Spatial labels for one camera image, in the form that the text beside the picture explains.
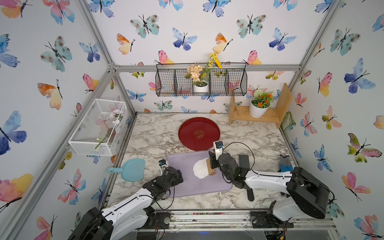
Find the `white dough piece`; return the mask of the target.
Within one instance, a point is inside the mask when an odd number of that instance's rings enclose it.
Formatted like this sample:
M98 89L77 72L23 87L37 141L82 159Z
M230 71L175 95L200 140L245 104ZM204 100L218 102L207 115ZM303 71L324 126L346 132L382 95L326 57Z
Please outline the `white dough piece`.
M199 160L193 167L194 175L199 179L204 179L210 174L207 160L208 159Z

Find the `lavender silicone mat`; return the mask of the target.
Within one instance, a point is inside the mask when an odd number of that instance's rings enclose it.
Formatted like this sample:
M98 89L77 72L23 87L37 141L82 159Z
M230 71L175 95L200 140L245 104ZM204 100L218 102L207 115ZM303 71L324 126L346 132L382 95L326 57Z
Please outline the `lavender silicone mat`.
M195 163L208 158L208 151L169 155L166 159L167 163L170 167L180 170L184 179L183 183L171 188L171 191L175 192L171 194L175 197L185 197L230 190L232 185L226 183L218 169L215 169L216 174L214 176L208 175L204 179L199 179L194 175Z

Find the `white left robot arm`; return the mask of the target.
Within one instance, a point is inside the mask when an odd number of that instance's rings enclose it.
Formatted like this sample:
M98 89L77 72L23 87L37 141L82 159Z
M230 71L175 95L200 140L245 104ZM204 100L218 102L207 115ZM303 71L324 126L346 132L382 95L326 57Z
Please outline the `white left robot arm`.
M99 210L90 209L68 237L69 240L119 240L133 230L154 224L152 208L172 187L183 182L182 172L163 167L162 175L145 183L135 194L120 203Z

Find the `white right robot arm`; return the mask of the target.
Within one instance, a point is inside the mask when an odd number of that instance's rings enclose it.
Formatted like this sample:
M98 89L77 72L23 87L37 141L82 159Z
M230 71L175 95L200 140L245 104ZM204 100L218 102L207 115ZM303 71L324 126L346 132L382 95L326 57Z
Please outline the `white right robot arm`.
M277 173L253 171L240 167L230 154L220 154L218 150L209 152L209 164L239 189L266 189L288 195L288 198L270 204L265 221L272 226L302 215L315 219L326 216L330 190L303 168Z

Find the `red round tray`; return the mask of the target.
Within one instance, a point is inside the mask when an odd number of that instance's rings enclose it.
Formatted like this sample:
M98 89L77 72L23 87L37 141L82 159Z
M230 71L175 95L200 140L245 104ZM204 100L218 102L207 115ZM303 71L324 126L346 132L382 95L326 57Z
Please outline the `red round tray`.
M180 142L189 150L197 152L210 150L220 136L221 131L218 125L203 117L186 120L178 131Z

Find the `teal plastic scoop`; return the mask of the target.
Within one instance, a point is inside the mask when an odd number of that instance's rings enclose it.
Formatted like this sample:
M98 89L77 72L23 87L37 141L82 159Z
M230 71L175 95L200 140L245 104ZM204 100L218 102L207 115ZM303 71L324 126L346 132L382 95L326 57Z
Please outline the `teal plastic scoop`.
M143 159L131 159L120 168L108 168L109 174L120 174L127 182L138 182L144 178L146 161Z

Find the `blue rubber glove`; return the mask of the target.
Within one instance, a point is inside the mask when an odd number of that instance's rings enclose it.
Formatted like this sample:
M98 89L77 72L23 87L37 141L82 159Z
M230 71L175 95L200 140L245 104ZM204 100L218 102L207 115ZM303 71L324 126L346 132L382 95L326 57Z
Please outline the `blue rubber glove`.
M294 167L292 166L290 156L283 156L280 155L280 169L279 172L291 172L294 170Z

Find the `white ribbed flower pot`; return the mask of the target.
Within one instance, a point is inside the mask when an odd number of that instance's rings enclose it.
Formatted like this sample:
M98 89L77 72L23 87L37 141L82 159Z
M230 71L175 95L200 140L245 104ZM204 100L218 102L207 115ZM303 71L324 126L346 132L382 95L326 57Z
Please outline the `white ribbed flower pot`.
M266 107L263 102L258 102L257 100L252 100L250 103L249 112L253 118L261 118L268 110L269 107Z

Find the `wooden shelf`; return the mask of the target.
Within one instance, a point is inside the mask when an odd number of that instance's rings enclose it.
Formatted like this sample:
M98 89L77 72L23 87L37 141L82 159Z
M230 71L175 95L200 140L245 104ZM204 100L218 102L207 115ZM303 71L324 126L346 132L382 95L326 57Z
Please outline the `wooden shelf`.
M262 116L259 118L253 118L251 116L249 106L236 106L234 91L232 91L232 96L229 105L229 125L234 120L237 121L252 121L252 122L265 122L265 123L275 123L276 127L279 128L283 122L283 119L288 111L288 108L291 104L293 96L290 92L290 89L286 83L284 83L281 90L280 98L275 108L267 108Z

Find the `green paper packet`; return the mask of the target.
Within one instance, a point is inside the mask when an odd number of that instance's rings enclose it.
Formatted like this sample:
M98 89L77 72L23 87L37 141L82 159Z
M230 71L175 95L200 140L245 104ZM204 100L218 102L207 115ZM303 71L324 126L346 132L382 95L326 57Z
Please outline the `green paper packet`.
M292 116L292 113L288 111L283 118L281 128L283 131L291 131L296 126L296 122Z

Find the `pink artificial flower stem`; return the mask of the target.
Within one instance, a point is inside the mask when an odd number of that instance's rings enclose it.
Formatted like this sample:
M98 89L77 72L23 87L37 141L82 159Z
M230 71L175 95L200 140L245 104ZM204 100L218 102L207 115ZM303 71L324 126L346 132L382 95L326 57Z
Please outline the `pink artificial flower stem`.
M107 128L107 132L104 138L97 138L96 142L98 143L95 147L95 150L100 148L102 144L111 144L113 139L115 138L116 133L120 131L120 125L124 117L123 109L115 109L112 110L109 114L109 119L103 120L105 127Z

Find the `orange flower plant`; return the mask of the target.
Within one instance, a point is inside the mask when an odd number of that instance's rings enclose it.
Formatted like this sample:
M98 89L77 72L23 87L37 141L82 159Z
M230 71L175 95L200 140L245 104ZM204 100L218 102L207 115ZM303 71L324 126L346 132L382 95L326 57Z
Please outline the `orange flower plant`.
M263 90L258 89L254 92L251 104L257 108L266 109L270 107L274 100L274 96L271 93L266 93Z

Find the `white pot with flowers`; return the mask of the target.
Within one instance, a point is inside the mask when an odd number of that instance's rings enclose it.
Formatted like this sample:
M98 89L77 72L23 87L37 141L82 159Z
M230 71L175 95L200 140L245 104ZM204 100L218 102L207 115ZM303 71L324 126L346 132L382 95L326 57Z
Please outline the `white pot with flowers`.
M206 65L203 67L200 64L190 65L187 68L186 79L192 80L194 93L208 93L210 90L210 76L215 68L222 69L218 54L210 54Z

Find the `white mesh wall basket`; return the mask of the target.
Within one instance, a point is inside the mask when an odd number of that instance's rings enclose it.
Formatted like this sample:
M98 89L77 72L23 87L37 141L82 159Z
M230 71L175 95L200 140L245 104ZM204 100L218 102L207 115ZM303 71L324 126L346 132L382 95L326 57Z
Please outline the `white mesh wall basket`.
M100 148L95 150L97 138L104 138L107 128L103 120L109 119L109 114L112 110L123 109L124 117L120 125L120 131L116 133L111 144L102 144ZM79 125L69 138L69 145L79 155L93 156L113 156L113 152L117 148L117 142L120 135L123 133L123 124L125 123L129 113L125 102L112 101L104 99L94 99L91 106L86 111Z

